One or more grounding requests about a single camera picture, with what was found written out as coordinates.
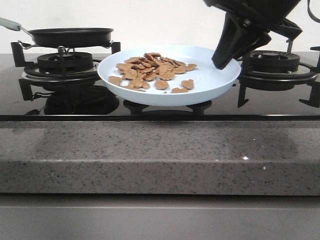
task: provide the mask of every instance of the white plate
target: white plate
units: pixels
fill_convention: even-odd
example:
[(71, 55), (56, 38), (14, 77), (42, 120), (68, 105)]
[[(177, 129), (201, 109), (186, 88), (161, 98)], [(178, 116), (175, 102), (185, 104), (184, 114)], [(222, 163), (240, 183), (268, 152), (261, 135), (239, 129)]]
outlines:
[[(143, 57), (145, 53), (160, 53), (163, 57), (175, 59), (186, 64), (197, 64), (197, 68), (184, 74), (176, 74), (174, 79), (168, 81), (169, 88), (158, 90), (154, 81), (148, 82), (150, 89), (146, 92), (127, 89), (108, 81), (109, 76), (121, 75), (116, 64), (124, 63), (131, 57)], [(233, 85), (241, 71), (236, 60), (232, 60), (223, 70), (217, 69), (211, 58), (214, 50), (188, 45), (151, 45), (140, 48), (120, 51), (110, 55), (98, 65), (98, 74), (106, 87), (117, 96), (134, 103), (153, 106), (186, 106), (203, 103), (214, 99)], [(170, 93), (173, 88), (181, 88), (182, 80), (194, 80), (194, 88), (185, 93)], [(127, 86), (128, 81), (122, 81), (122, 86)]]

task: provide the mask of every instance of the granite countertop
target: granite countertop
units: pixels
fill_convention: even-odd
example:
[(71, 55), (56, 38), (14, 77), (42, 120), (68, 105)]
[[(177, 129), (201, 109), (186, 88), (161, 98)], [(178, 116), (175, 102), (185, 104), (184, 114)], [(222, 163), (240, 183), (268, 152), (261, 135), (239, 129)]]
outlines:
[(320, 195), (319, 121), (0, 121), (0, 193)]

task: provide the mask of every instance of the gas stove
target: gas stove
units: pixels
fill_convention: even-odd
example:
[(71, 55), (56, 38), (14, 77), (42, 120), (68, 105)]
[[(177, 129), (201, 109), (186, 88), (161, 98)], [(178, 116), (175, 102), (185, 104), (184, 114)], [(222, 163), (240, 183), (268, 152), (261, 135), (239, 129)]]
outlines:
[[(194, 105), (162, 107), (110, 92), (97, 74), (99, 62), (109, 54), (93, 57), (60, 47), (39, 56), (24, 53), (20, 42), (11, 45), (13, 56), (0, 55), (1, 121), (320, 120), (317, 51), (254, 50), (238, 59), (242, 72), (225, 94)], [(112, 53), (118, 51), (120, 43), (112, 43)]]

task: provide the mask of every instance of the brown biscuit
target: brown biscuit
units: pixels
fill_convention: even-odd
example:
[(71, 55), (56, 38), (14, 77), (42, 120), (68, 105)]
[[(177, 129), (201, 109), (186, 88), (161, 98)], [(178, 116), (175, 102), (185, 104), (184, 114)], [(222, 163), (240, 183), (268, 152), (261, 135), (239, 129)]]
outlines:
[(174, 69), (174, 66), (172, 66), (170, 63), (166, 62), (157, 68), (157, 73), (159, 75), (162, 75), (162, 74), (166, 74), (168, 72), (172, 72), (173, 69)]
[(168, 72), (166, 72), (164, 74), (159, 75), (158, 77), (161, 78), (162, 80), (167, 80), (168, 81), (168, 80), (173, 79), (175, 77), (175, 75), (176, 74), (174, 72), (168, 71)]
[(147, 58), (149, 61), (154, 62), (156, 64), (155, 67), (160, 66), (161, 64), (164, 63), (164, 61), (161, 61), (161, 60), (159, 60), (158, 58), (155, 57), (157, 55), (154, 52), (150, 52), (150, 53), (146, 52), (143, 56), (145, 58)]
[(144, 62), (147, 63), (147, 64), (150, 64), (152, 67), (158, 67), (158, 65), (154, 61), (152, 61), (152, 60), (150, 60), (148, 58), (145, 58)]
[(147, 83), (146, 81), (144, 81), (143, 84), (142, 84), (142, 88), (143, 89), (149, 89), (150, 88), (150, 84)]
[(122, 79), (118, 76), (109, 76), (109, 82), (117, 86), (120, 86)]
[(176, 87), (176, 88), (171, 90), (172, 94), (180, 94), (180, 93), (187, 93), (187, 92), (189, 92), (189, 90), (186, 89), (186, 88), (178, 88), (178, 87)]
[(118, 63), (115, 67), (116, 67), (118, 70), (125, 71), (125, 70), (127, 70), (127, 69), (130, 69), (132, 66), (133, 66), (132, 63)]
[(152, 80), (155, 80), (156, 77), (157, 77), (157, 74), (153, 71), (153, 72), (150, 72), (148, 75), (146, 75), (143, 79), (146, 81), (152, 81)]
[(194, 88), (194, 80), (193, 79), (189, 79), (189, 80), (183, 80), (181, 82), (182, 87), (186, 88), (186, 89), (193, 89)]
[(170, 63), (171, 65), (174, 65), (174, 66), (177, 66), (177, 64), (175, 63), (175, 61), (169, 57), (161, 57), (161, 60), (162, 61), (165, 61), (165, 62), (168, 62)]
[(150, 54), (152, 57), (154, 58), (159, 58), (161, 57), (161, 54), (158, 52), (148, 52), (148, 54)]
[(174, 69), (172, 69), (172, 72), (175, 74), (184, 74), (187, 71), (186, 66), (177, 66)]
[(195, 69), (196, 67), (197, 67), (197, 64), (190, 63), (188, 64), (188, 66), (186, 66), (186, 70), (189, 72)]
[(145, 69), (142, 69), (142, 70), (139, 70), (139, 73), (148, 74), (148, 73), (151, 73), (153, 70), (155, 70), (155, 67), (154, 67), (154, 66), (149, 67), (149, 68), (145, 68)]
[(145, 61), (142, 61), (141, 63), (140, 63), (142, 66), (144, 66), (145, 68), (151, 68), (152, 67), (152, 65), (150, 64), (150, 63), (147, 63), (147, 62), (145, 62)]
[(155, 85), (155, 88), (159, 90), (164, 90), (169, 87), (169, 83), (164, 80), (157, 80), (154, 85)]
[(138, 76), (138, 72), (134, 69), (129, 68), (124, 71), (124, 78), (125, 79), (132, 80), (132, 79), (135, 79), (137, 76)]
[(142, 86), (145, 83), (144, 77), (145, 77), (144, 74), (137, 73), (137, 76), (130, 81), (129, 85), (132, 86), (135, 89), (142, 88)]
[(178, 61), (178, 60), (175, 60), (175, 59), (173, 59), (173, 61), (178, 66), (187, 66), (187, 64), (185, 64), (183, 61)]
[(141, 56), (133, 56), (125, 60), (124, 62), (127, 64), (140, 64), (143, 60), (144, 58)]
[(145, 69), (145, 67), (143, 65), (140, 65), (140, 64), (133, 64), (133, 66), (131, 68), (132, 69), (138, 69), (138, 70)]

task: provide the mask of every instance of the burner cap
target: burner cap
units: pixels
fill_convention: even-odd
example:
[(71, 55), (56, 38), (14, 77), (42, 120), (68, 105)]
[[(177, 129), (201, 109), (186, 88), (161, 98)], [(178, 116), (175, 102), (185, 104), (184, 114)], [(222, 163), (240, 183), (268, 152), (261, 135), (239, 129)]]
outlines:
[(63, 61), (59, 53), (50, 53), (37, 57), (39, 71), (41, 73), (62, 73), (63, 66), (68, 73), (83, 72), (93, 67), (93, 58), (87, 52), (70, 52), (63, 55)]
[(256, 50), (250, 55), (252, 70), (263, 73), (296, 72), (300, 56), (283, 51)]

